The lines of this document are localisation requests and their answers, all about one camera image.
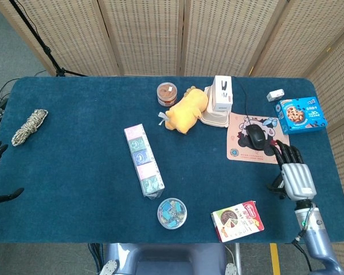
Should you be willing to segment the black tripod stand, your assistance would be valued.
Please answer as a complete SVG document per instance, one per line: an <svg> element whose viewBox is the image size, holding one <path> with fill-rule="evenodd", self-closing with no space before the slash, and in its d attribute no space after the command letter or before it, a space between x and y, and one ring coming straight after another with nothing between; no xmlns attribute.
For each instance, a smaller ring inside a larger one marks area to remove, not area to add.
<svg viewBox="0 0 344 275"><path fill-rule="evenodd" d="M50 62L53 65L53 67L55 68L56 77L65 77L66 74L71 74L73 76L79 76L79 77L86 77L87 76L87 75L73 72L73 71L70 71L70 70L67 70L67 69L61 67L58 64L58 62L55 60L55 58L53 57L50 47L45 44L45 42L43 41L43 39L39 35L36 24L29 17L24 6L18 0L9 0L9 2L12 5L12 7L14 8L14 10L17 12L17 14L20 16L22 21L25 23L27 28L30 30L30 32L32 33L34 38L37 40L40 47L42 47L43 52L45 53L45 55L48 57L48 59L50 60Z"/></svg>

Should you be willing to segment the beige lunch container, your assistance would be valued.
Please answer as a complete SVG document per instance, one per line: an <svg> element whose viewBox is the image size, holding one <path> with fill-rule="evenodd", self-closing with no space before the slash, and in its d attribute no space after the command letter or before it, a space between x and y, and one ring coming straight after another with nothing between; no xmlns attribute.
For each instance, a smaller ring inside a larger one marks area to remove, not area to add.
<svg viewBox="0 0 344 275"><path fill-rule="evenodd" d="M201 122L214 127L225 127L229 125L229 112L228 111L215 111L213 109L211 86L205 87L204 92L208 97L208 105L202 113L200 118Z"/></svg>

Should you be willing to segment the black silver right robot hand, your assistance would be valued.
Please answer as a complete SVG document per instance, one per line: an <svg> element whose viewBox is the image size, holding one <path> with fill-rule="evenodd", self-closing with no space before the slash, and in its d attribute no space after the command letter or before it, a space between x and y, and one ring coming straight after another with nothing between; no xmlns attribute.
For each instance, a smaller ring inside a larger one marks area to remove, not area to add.
<svg viewBox="0 0 344 275"><path fill-rule="evenodd" d="M316 196L316 189L310 169L304 163L300 151L280 140L276 143L277 145L271 145L271 148L283 177L286 197L294 202L312 200Z"/></svg>

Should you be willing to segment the small white charger box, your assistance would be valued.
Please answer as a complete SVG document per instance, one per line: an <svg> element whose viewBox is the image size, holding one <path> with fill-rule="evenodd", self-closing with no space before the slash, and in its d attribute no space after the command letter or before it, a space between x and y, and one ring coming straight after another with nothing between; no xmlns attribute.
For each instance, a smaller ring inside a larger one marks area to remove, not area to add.
<svg viewBox="0 0 344 275"><path fill-rule="evenodd" d="M284 90L283 89L277 89L274 91L271 91L267 94L267 100L269 102L281 99L284 96Z"/></svg>

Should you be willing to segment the black computer mouse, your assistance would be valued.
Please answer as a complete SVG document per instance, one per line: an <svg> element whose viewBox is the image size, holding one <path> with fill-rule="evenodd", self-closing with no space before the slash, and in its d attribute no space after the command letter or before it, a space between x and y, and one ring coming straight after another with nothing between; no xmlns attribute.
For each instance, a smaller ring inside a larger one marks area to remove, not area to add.
<svg viewBox="0 0 344 275"><path fill-rule="evenodd" d="M253 150L263 151L265 148L265 132L257 124L246 126L249 148Z"/></svg>

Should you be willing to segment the woven folding screen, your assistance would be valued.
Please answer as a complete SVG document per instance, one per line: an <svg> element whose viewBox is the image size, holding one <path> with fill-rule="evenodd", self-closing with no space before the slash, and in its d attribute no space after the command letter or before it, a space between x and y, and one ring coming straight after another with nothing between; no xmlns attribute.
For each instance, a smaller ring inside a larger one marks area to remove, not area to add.
<svg viewBox="0 0 344 275"><path fill-rule="evenodd" d="M340 74L325 49L344 36L344 0L9 0L0 12L50 74L311 77L320 97Z"/></svg>

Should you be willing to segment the red white snack packet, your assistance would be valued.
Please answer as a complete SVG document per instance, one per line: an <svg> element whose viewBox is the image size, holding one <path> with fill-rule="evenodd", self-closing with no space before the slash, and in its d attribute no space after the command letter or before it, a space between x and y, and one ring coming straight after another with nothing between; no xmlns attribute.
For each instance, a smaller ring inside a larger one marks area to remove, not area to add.
<svg viewBox="0 0 344 275"><path fill-rule="evenodd" d="M247 201L210 214L218 240L229 242L264 230L255 201Z"/></svg>

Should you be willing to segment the yellow plush toy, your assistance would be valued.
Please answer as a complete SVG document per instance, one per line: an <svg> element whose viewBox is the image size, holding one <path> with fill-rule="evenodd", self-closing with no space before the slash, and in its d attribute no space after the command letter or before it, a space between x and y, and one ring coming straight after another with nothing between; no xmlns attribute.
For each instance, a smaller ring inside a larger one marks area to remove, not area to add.
<svg viewBox="0 0 344 275"><path fill-rule="evenodd" d="M166 112L158 114L162 119L159 125L165 123L167 129L176 129L182 134L187 134L197 120L202 118L202 113L206 110L208 102L208 96L204 91L191 87L178 103Z"/></svg>

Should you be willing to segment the blue table carpet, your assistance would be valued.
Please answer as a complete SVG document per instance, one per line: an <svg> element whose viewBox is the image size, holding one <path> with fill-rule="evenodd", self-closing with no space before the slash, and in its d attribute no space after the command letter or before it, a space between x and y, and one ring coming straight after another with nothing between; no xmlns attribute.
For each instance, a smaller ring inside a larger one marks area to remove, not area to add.
<svg viewBox="0 0 344 275"><path fill-rule="evenodd" d="M264 230L243 242L289 243L299 225L295 204L267 189L277 165L229 160L226 130L197 123L187 134L160 125L157 87L171 82L182 96L211 77L24 77L18 80L0 126L10 144L35 109L48 115L23 144L0 161L0 195L23 193L0 204L0 242L217 242L211 213L255 201ZM165 189L142 194L124 129L142 124ZM162 199L187 208L176 230L158 221Z"/></svg>

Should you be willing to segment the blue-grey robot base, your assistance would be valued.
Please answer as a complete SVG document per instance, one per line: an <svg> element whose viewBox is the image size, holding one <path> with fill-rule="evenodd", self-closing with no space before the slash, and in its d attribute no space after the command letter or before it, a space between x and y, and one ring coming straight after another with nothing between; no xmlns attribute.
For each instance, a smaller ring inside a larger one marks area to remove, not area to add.
<svg viewBox="0 0 344 275"><path fill-rule="evenodd" d="M111 243L99 275L237 275L222 243Z"/></svg>

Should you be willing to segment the long pack of tissue packets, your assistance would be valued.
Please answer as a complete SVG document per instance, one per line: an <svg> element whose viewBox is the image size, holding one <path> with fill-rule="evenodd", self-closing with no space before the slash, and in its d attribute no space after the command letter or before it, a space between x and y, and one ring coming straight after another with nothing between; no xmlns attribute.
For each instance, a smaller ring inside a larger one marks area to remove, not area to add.
<svg viewBox="0 0 344 275"><path fill-rule="evenodd" d="M165 185L142 124L124 129L135 171L144 197L159 198Z"/></svg>

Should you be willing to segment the blue cookie box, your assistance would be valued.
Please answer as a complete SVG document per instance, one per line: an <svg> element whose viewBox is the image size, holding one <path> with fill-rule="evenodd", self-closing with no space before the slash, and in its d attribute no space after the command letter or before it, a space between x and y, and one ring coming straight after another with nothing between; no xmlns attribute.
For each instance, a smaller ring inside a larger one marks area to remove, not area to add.
<svg viewBox="0 0 344 275"><path fill-rule="evenodd" d="M275 112L286 135L320 131L328 125L316 97L280 100Z"/></svg>

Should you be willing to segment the clear tub of binder clips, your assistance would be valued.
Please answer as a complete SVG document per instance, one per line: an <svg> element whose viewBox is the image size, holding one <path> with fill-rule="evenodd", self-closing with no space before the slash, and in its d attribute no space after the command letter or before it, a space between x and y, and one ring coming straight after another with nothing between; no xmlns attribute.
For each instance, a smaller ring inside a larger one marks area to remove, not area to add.
<svg viewBox="0 0 344 275"><path fill-rule="evenodd" d="M167 198L161 202L157 209L159 223L167 230L180 228L187 219L187 208L177 198Z"/></svg>

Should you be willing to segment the black stapler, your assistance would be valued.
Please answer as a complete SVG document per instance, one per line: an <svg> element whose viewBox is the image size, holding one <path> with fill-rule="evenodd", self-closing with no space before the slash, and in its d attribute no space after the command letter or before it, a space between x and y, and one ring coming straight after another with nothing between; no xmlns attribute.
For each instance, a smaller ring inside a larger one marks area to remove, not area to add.
<svg viewBox="0 0 344 275"><path fill-rule="evenodd" d="M286 197L286 191L284 188L284 181L282 175L278 175L273 183L269 186L270 191L274 194L277 194L280 199L284 199Z"/></svg>

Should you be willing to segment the pink cartoon mouse pad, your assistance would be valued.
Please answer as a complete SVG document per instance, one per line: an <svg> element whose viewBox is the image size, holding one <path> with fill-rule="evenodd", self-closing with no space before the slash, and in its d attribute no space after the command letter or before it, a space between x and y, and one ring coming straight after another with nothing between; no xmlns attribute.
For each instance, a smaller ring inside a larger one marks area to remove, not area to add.
<svg viewBox="0 0 344 275"><path fill-rule="evenodd" d="M256 150L246 131L246 126L258 125L265 134L265 147ZM271 146L278 147L277 140L289 145L290 139L285 135L276 117L245 116L230 113L227 130L227 158L245 162L277 164L275 154Z"/></svg>

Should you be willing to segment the white box with black print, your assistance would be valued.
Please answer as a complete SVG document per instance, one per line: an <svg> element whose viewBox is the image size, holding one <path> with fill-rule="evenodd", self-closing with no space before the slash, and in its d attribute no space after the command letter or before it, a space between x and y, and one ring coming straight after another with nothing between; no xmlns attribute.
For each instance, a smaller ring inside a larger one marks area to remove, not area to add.
<svg viewBox="0 0 344 275"><path fill-rule="evenodd" d="M230 112L233 104L232 78L231 76L216 75L213 80L212 102L215 111Z"/></svg>

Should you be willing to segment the metal table leg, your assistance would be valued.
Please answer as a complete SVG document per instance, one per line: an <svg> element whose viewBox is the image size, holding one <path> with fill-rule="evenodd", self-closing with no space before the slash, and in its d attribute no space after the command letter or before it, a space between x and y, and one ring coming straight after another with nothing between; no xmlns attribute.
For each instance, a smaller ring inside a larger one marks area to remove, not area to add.
<svg viewBox="0 0 344 275"><path fill-rule="evenodd" d="M239 243L234 244L234 260L235 260L235 266L237 268L237 275L242 275L241 254L240 254L240 244Z"/></svg>

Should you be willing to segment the round brown snack jar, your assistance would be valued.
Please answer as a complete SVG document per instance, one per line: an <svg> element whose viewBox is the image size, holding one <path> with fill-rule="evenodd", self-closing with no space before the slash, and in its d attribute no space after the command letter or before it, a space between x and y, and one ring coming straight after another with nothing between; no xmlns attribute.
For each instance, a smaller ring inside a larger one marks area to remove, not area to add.
<svg viewBox="0 0 344 275"><path fill-rule="evenodd" d="M177 100L177 87L171 82L163 82L157 87L158 103L164 107L170 107Z"/></svg>

